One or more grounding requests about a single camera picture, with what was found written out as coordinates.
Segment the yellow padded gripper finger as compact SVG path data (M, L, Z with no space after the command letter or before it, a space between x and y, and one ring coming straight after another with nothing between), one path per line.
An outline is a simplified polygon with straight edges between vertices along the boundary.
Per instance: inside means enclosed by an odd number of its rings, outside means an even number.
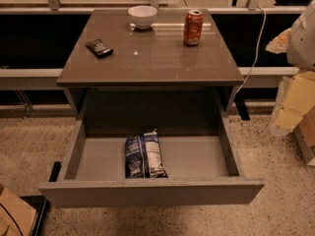
M291 133L314 106L314 72L305 71L292 78L283 77L269 124L271 134L283 137Z

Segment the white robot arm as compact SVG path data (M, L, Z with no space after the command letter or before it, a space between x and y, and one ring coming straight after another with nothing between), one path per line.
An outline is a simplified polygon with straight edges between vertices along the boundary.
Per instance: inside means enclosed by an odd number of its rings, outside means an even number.
M298 68L294 77L283 77L279 84L270 131L286 136L315 105L315 1L266 47L272 53L286 53L287 62Z

